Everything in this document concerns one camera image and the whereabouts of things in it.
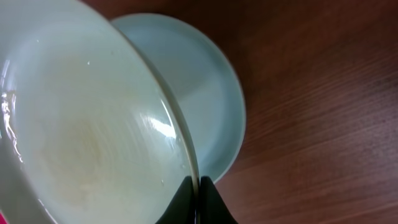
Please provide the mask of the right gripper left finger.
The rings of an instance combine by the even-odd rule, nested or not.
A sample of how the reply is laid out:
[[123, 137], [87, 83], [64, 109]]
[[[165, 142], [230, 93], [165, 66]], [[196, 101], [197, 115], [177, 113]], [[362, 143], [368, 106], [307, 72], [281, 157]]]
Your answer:
[[195, 194], [190, 176], [186, 176], [156, 224], [195, 224]]

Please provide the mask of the pale blue plate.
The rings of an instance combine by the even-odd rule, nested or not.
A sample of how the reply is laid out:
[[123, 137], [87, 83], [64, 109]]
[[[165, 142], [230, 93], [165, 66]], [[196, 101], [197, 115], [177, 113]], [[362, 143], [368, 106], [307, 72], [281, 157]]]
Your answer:
[[244, 95], [233, 66], [204, 33], [160, 14], [112, 20], [167, 82], [187, 122], [200, 175], [219, 181], [246, 129]]
[[198, 194], [193, 145], [158, 71], [81, 1], [1, 2], [1, 214], [155, 223]]

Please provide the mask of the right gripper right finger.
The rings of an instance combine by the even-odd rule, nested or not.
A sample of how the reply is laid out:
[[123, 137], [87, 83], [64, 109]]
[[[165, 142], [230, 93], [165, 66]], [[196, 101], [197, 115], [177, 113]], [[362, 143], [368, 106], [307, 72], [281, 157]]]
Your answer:
[[200, 179], [198, 211], [201, 224], [238, 224], [208, 176]]

